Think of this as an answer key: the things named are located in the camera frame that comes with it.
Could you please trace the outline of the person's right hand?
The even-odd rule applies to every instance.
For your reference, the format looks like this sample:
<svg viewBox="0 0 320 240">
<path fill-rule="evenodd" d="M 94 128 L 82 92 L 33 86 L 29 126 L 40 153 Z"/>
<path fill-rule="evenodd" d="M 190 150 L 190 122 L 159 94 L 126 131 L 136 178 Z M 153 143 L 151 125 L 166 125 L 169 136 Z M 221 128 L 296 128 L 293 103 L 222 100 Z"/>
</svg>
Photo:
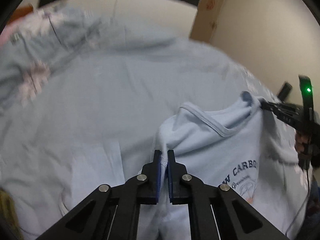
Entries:
<svg viewBox="0 0 320 240">
<path fill-rule="evenodd" d="M 302 132 L 296 131 L 295 134 L 295 150 L 298 154 L 298 159 L 303 159 L 305 145 L 308 145 L 310 142 L 310 137 L 303 134 Z"/>
</svg>

